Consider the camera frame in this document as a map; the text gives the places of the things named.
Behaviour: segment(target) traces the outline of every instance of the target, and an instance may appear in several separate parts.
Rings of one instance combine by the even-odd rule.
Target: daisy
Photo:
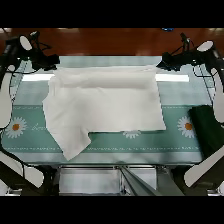
[[[123,135],[125,135],[126,138],[135,138],[141,134],[140,131],[124,131]]]
[[[189,117],[182,117],[178,121],[178,130],[182,131],[182,135],[188,138],[194,138],[193,125],[191,124]]]
[[[14,120],[12,119],[6,128],[6,135],[8,135],[8,138],[17,138],[23,134],[26,127],[26,121],[22,117],[14,117]]]

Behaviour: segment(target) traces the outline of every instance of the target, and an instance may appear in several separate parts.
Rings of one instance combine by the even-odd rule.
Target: table
[[[62,56],[60,61],[60,67],[140,66],[158,64],[161,57]],[[32,71],[30,62],[24,62],[21,67],[23,66],[25,72]],[[31,75],[18,75],[16,81],[12,82],[14,91],[17,91],[12,121],[15,121],[15,118],[24,120],[26,130],[17,138],[9,138],[5,131],[2,144],[6,150],[23,161],[33,164],[142,165],[194,164],[203,159],[196,136],[186,137],[177,127],[180,119],[189,117],[188,110],[192,106],[211,105],[211,80],[195,77],[192,66],[182,66],[179,72],[160,71],[162,74],[189,76],[189,82],[158,82],[166,131],[91,133],[92,143],[70,161],[64,158],[61,149],[45,128],[42,101],[48,94],[47,79],[52,73],[40,70]]]

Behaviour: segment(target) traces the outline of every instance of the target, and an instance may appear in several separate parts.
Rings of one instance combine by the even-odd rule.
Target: blue object
[[[162,30],[164,30],[164,31],[173,31],[174,28],[162,28]]]

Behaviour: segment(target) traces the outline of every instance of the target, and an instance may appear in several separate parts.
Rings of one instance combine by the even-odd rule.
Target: white light strip
[[[48,81],[54,74],[24,75],[22,81]],[[156,74],[157,82],[189,82],[188,75]]]

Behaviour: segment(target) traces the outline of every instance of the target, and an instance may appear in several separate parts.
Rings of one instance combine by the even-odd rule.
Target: yellow flower center
[[[192,130],[192,124],[190,124],[190,123],[186,123],[186,124],[185,124],[185,128],[186,128],[187,130]]]
[[[19,124],[14,124],[14,125],[12,126],[12,130],[13,130],[13,131],[17,131],[17,130],[19,130]]]

